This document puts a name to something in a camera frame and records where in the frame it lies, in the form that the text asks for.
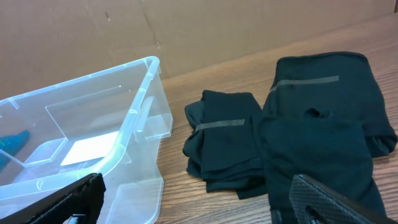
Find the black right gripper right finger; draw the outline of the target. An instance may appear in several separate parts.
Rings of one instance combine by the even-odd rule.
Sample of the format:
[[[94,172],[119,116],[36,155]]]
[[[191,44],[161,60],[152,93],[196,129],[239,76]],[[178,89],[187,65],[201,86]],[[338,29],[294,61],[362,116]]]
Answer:
[[[303,174],[293,177],[289,199],[299,224],[397,224]]]

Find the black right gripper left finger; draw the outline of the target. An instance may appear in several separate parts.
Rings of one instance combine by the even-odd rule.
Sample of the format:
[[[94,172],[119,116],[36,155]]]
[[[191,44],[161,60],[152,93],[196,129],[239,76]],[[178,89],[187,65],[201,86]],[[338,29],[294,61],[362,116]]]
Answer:
[[[96,224],[106,186],[100,173],[91,173],[47,197],[1,219],[3,224]]]

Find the sparkly blue garment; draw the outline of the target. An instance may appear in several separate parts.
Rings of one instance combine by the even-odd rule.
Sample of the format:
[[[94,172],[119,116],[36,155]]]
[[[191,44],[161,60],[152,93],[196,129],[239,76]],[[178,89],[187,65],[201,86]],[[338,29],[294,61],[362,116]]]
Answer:
[[[24,130],[18,134],[1,136],[1,151],[15,156],[29,141],[30,132]]]

